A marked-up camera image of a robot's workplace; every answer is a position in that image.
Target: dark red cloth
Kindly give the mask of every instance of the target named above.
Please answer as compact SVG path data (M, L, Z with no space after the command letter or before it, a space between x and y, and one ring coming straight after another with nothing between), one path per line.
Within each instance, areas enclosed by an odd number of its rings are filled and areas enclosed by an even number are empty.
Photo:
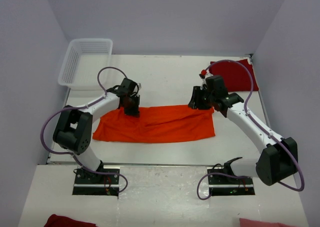
M97 227L97 226L94 223L76 221L72 218L53 214L48 218L44 227Z
M250 72L253 79L253 90L258 91L258 85L254 75L254 70L251 64L248 63L247 59L237 61L243 64ZM226 88L229 92L234 91L250 91L250 79L248 73L236 63L221 62L212 66L209 72L213 75L220 75L223 77Z

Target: folded cloth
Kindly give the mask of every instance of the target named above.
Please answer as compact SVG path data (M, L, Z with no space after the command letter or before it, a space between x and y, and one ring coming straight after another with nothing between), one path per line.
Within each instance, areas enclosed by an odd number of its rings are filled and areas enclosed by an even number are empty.
M76 221L72 218L53 214L48 218L44 227L97 227L97 226L94 223Z
M250 220L246 218L240 218L241 227L294 227L283 223L269 223L256 220Z
M250 72L253 79L253 90L258 91L258 85L256 82L254 70L247 59L237 61L243 64ZM251 83L248 73L238 64L233 62L220 62L215 64L209 69L209 72L213 75L220 75L223 77L224 84L229 92L234 91L250 91Z
M215 136L209 110L187 105L140 107L140 117L125 115L116 109L101 119L93 139L132 143L174 143L196 141Z

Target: white table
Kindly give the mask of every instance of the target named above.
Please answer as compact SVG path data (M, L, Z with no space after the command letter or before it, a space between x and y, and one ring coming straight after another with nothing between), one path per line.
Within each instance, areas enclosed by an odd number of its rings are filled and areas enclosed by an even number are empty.
M199 73L210 61L222 60L216 56L154 56L113 55L111 65L123 70L128 78L141 83L140 106L186 105L192 95L193 86L202 83ZM242 60L245 57L226 57ZM108 71L107 87L119 84L123 75L116 70ZM70 91L67 104L78 106L88 103L102 91ZM248 92L238 92L245 99ZM249 106L265 120L259 93L254 92ZM95 131L99 121L93 124ZM221 113L213 114L215 137L180 143L123 143L91 140L91 147L98 158L106 164L148 165L214 165L235 157L257 158L259 152L250 139ZM55 151L63 149L55 144ZM53 163L74 163L69 155L55 155Z
M19 227L43 227L50 215L99 227L239 227L239 218L307 227L297 192L253 179L256 195L197 198L205 167L125 166L128 188L114 196L72 195L75 165L38 165ZM293 178L285 180L294 185ZM201 192L208 193L207 180Z

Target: wall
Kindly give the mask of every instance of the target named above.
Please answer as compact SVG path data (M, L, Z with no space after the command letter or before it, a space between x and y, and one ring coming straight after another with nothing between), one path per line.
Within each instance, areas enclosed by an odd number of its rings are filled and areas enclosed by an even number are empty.
M114 54L253 53L283 0L48 0L68 40L110 38Z
M14 227L46 159L42 123L66 95L57 79L68 43L47 0L0 0L0 43L0 225Z
M285 0L253 56L272 128L298 143L300 197L311 227L320 223L319 10L319 0Z

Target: robotic arm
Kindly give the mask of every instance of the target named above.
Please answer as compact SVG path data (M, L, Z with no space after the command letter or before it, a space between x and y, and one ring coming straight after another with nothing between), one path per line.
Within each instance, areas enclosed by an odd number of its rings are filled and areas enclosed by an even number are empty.
M100 119L106 113L123 107L126 115L139 117L138 95L140 84L124 78L121 85L116 85L107 90L107 94L98 97L89 102L87 108L63 111L56 125L53 141L59 144L63 149L72 152L78 161L86 168L94 172L103 172L103 163L97 158L90 147L92 124ZM89 175L94 184L102 177L99 174L93 174L85 169L81 169L80 175Z
M266 126L250 109L245 108L244 100L237 93L228 93L220 75L202 72L201 86L194 86L188 106L192 109L207 110L214 108L225 118L234 122L254 143L260 152L259 159L237 157L224 163L222 172L230 176L259 177L268 186L277 183L297 172L292 159L277 143L281 142L298 161L297 143L291 137L283 138Z

